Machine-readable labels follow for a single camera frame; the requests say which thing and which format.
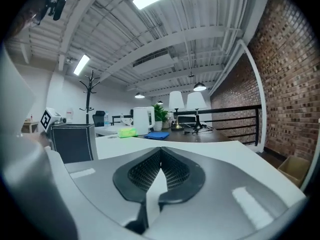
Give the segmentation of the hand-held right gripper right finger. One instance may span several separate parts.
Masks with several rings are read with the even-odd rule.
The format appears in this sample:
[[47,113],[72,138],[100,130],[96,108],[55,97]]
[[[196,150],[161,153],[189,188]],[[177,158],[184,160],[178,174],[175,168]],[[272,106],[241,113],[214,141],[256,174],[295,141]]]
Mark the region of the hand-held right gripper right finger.
[[199,192],[167,204],[144,232],[152,240],[243,240],[288,210],[270,188],[231,163],[166,147],[197,163],[205,173]]

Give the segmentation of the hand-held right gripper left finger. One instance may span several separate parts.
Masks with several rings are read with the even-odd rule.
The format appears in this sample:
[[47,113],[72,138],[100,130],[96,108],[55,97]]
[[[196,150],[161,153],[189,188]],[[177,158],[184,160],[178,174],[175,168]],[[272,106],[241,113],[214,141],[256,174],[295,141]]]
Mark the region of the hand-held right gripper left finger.
[[65,167],[79,190],[103,214],[137,234],[146,231],[147,192],[161,169],[159,147]]

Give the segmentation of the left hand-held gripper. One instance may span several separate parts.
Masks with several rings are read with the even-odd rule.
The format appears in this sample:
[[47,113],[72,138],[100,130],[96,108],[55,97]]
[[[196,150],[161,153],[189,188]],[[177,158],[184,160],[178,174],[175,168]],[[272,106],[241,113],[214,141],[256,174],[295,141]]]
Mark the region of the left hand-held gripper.
[[46,107],[40,120],[40,124],[47,135],[51,135],[53,127],[65,125],[66,123],[67,119],[51,107]]

